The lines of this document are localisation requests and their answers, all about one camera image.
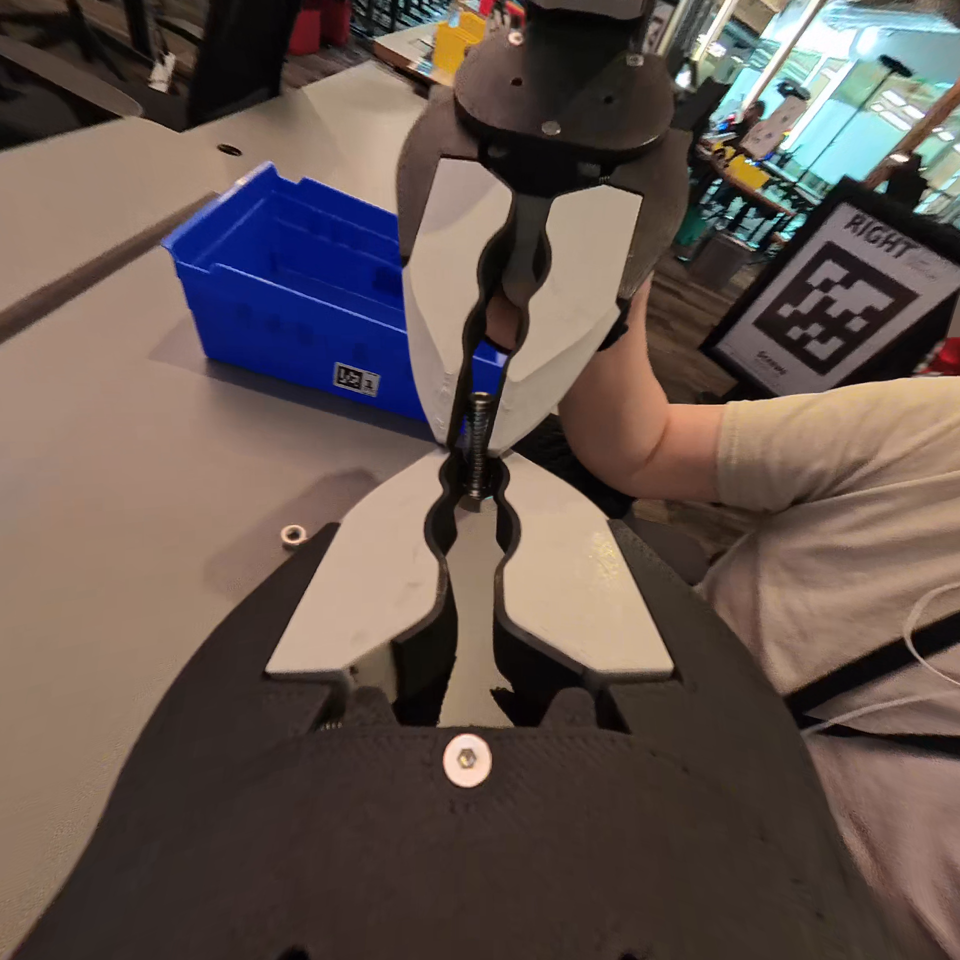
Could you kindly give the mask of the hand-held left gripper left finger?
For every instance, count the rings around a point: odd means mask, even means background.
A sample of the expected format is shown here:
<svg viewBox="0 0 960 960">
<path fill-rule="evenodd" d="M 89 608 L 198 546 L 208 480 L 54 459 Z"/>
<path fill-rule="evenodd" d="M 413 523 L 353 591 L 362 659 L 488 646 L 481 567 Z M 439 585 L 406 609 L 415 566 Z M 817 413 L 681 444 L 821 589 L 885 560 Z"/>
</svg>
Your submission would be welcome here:
<svg viewBox="0 0 960 960">
<path fill-rule="evenodd" d="M 451 467 L 449 452 L 429 452 L 342 518 L 267 662 L 270 678 L 377 688 L 395 705 L 443 699 L 457 647 Z"/>
</svg>

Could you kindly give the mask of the person's right forearm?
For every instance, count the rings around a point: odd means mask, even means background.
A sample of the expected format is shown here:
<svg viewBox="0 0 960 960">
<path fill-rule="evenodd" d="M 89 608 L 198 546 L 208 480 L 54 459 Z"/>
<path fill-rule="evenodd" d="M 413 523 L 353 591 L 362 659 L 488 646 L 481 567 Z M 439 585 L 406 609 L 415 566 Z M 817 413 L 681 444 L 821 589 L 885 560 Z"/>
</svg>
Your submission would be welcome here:
<svg viewBox="0 0 960 960">
<path fill-rule="evenodd" d="M 653 276 L 634 295 L 625 333 L 597 352 L 558 404 L 572 452 L 607 486 L 634 499 L 718 503 L 719 405 L 674 404 L 647 343 Z"/>
</svg>

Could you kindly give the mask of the grey waste bin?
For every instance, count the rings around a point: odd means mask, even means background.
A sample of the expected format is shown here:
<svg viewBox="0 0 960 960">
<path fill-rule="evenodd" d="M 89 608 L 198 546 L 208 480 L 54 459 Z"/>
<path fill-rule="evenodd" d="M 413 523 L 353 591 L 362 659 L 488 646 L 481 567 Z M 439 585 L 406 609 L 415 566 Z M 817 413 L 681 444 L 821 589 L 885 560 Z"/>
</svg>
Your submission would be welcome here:
<svg viewBox="0 0 960 960">
<path fill-rule="evenodd" d="M 733 297 L 758 278 L 762 267 L 753 244 L 729 231 L 717 231 L 698 246 L 687 279 L 695 288 Z"/>
</svg>

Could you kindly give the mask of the black high-back office chair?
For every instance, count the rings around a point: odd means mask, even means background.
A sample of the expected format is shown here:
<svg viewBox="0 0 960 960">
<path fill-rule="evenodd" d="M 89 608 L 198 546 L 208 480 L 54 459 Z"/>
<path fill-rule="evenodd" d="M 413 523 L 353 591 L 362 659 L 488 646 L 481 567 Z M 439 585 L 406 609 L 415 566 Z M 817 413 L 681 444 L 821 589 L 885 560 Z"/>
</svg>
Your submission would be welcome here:
<svg viewBox="0 0 960 960">
<path fill-rule="evenodd" d="M 2 150 L 123 119 L 183 133 L 280 95 L 301 2 L 200 2 L 201 27 L 118 5 L 125 38 L 93 2 L 2 2 Z"/>
</svg>

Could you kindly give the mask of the black floor lamp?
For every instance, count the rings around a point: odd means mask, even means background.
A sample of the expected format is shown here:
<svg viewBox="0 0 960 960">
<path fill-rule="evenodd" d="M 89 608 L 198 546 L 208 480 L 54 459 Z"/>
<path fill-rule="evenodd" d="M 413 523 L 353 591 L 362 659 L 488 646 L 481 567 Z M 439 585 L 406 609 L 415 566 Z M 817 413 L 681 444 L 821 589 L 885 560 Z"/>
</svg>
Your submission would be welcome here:
<svg viewBox="0 0 960 960">
<path fill-rule="evenodd" d="M 801 174 L 816 187 L 864 177 L 910 129 L 901 89 L 912 76 L 888 54 L 853 63 L 798 141 Z"/>
</svg>

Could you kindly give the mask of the steel hex bolt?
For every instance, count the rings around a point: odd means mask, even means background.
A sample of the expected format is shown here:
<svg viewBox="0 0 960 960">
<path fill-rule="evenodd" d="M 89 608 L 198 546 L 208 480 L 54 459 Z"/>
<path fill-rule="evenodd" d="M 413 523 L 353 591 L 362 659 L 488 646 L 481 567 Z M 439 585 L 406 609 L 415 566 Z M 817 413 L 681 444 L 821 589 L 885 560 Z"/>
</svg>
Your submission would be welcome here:
<svg viewBox="0 0 960 960">
<path fill-rule="evenodd" d="M 474 391 L 467 401 L 466 429 L 466 483 L 483 489 L 488 481 L 488 432 L 496 413 L 496 398 L 486 391 Z"/>
</svg>

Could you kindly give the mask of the red storage box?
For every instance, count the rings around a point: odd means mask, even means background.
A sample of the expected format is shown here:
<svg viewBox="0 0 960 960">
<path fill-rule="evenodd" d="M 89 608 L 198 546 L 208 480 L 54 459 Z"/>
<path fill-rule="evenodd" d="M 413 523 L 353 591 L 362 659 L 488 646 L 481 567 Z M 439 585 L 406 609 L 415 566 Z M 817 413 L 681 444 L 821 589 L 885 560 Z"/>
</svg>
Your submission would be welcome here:
<svg viewBox="0 0 960 960">
<path fill-rule="evenodd" d="M 350 43 L 352 1 L 303 1 L 294 19 L 287 52 L 293 56 L 318 54 L 323 47 L 345 48 Z"/>
</svg>

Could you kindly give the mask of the blue parts bin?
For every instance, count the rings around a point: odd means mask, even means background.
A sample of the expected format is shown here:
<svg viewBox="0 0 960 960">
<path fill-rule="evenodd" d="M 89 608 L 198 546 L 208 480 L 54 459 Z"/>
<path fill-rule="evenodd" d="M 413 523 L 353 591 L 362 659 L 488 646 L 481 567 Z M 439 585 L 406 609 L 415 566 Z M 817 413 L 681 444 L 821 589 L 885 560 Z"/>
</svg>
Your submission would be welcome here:
<svg viewBox="0 0 960 960">
<path fill-rule="evenodd" d="M 161 245 L 208 359 L 426 423 L 396 213 L 267 161 Z"/>
</svg>

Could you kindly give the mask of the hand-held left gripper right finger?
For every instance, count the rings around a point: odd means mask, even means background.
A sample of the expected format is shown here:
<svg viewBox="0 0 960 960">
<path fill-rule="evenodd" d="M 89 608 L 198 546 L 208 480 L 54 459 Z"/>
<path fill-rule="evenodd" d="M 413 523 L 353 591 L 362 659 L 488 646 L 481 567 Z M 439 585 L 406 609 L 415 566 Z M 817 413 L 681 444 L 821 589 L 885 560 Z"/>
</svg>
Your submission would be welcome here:
<svg viewBox="0 0 960 960">
<path fill-rule="evenodd" d="M 546 713 L 562 690 L 596 698 L 674 674 L 603 510 L 516 452 L 501 461 L 494 501 L 503 551 L 494 578 L 494 660 L 521 714 Z"/>
</svg>

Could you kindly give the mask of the framed marker sign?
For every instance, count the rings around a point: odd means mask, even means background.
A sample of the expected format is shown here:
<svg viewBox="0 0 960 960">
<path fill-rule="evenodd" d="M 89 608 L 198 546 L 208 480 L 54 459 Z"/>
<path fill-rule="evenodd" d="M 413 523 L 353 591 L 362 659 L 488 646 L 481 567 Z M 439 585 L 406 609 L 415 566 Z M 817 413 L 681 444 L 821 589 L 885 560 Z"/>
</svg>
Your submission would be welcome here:
<svg viewBox="0 0 960 960">
<path fill-rule="evenodd" d="M 958 307 L 958 228 L 843 177 L 700 345 L 725 401 L 909 378 Z"/>
</svg>

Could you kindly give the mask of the person's right hand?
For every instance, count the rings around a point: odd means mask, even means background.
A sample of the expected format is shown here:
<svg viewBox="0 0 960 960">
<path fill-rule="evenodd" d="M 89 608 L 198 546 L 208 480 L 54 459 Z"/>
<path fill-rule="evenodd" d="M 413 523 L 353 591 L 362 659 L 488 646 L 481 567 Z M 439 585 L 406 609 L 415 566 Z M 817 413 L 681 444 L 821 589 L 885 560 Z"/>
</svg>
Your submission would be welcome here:
<svg viewBox="0 0 960 960">
<path fill-rule="evenodd" d="M 529 321 L 529 302 L 514 302 L 503 286 L 486 304 L 484 340 L 499 354 L 511 354 L 522 342 Z"/>
</svg>

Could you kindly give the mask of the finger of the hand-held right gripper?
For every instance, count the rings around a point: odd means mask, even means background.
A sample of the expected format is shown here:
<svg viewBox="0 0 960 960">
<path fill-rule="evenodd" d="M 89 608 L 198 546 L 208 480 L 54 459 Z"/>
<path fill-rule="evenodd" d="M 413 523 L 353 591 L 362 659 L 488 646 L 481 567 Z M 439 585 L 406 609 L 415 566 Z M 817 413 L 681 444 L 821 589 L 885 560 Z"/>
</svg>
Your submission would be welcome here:
<svg viewBox="0 0 960 960">
<path fill-rule="evenodd" d="M 511 206 L 509 188 L 480 163 L 441 159 L 402 270 L 414 386 L 439 445 L 460 436 L 487 300 L 482 262 Z"/>
<path fill-rule="evenodd" d="M 509 450 L 558 406 L 610 332 L 641 208 L 639 194 L 553 200 L 545 224 L 550 267 L 507 364 L 491 452 Z"/>
</svg>

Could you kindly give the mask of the person in beige shirt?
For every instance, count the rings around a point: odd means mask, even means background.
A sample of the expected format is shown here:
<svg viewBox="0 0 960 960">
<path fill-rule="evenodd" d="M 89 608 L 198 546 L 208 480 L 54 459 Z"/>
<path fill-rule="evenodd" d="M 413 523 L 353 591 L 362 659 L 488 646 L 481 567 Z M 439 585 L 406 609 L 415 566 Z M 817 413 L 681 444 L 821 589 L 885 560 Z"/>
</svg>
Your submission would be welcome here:
<svg viewBox="0 0 960 960">
<path fill-rule="evenodd" d="M 838 829 L 911 958 L 958 958 L 957 377 L 726 405 L 718 492 L 761 514 L 701 593 L 784 699 L 879 651 L 902 668 L 796 707 Z"/>
</svg>

